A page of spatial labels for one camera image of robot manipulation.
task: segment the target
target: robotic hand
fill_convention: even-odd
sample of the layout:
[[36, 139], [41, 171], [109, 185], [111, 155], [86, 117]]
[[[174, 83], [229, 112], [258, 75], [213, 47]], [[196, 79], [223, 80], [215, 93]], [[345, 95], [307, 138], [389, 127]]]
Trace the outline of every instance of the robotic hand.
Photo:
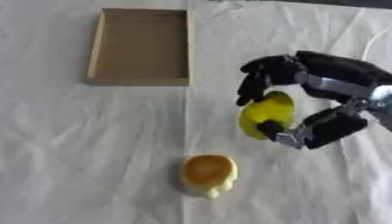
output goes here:
[[247, 74], [238, 89], [238, 106], [268, 100], [265, 90], [276, 85], [299, 84], [313, 97], [341, 105], [305, 118], [295, 129], [268, 119], [256, 124], [270, 140], [294, 148], [316, 149], [367, 127], [360, 112], [366, 110], [392, 131], [392, 75], [355, 59], [316, 52], [270, 56], [241, 68]]

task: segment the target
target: white sheet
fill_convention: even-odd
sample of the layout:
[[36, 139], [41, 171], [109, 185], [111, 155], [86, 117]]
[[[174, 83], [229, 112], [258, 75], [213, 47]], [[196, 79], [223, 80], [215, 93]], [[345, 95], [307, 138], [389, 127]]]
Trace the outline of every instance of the white sheet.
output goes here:
[[[392, 135], [323, 150], [260, 142], [236, 125], [238, 67], [309, 49], [389, 71], [392, 11], [293, 3], [197, 3], [194, 76], [182, 87], [89, 87], [101, 7], [183, 1], [0, 0], [0, 223], [390, 223]], [[297, 119], [329, 106], [297, 88]], [[180, 192], [185, 154], [240, 166], [217, 200]]]

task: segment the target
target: table surface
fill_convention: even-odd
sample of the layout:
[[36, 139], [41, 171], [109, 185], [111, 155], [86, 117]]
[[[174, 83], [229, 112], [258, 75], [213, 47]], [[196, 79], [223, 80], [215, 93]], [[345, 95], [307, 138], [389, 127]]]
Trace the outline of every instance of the table surface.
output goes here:
[[[391, 134], [369, 128], [321, 150], [239, 130], [238, 68], [307, 49], [392, 71], [392, 11], [301, 3], [195, 3], [190, 87], [90, 87], [101, 7], [183, 1], [0, 0], [0, 223], [390, 223]], [[332, 104], [283, 87], [296, 119]], [[239, 165], [217, 200], [182, 193], [187, 155]]]
[[[264, 1], [264, 0], [245, 0], [245, 1]], [[334, 4], [334, 5], [345, 5], [345, 6], [354, 6], [354, 7], [392, 9], [392, 2], [389, 0], [281, 0], [281, 1], [292, 2], [292, 3]]]

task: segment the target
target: food item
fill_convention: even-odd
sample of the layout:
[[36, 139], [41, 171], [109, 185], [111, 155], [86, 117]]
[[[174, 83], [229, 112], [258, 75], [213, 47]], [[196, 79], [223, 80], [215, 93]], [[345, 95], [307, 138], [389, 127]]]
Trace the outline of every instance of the food item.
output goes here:
[[229, 191], [237, 176], [235, 161], [220, 155], [190, 157], [181, 169], [181, 181], [187, 189], [209, 199]]

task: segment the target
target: cardboard box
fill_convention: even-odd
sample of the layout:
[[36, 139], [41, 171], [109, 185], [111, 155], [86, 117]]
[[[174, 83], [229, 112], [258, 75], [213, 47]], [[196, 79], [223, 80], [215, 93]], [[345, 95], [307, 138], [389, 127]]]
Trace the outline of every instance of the cardboard box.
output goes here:
[[188, 85], [186, 21], [184, 10], [102, 9], [87, 83]]

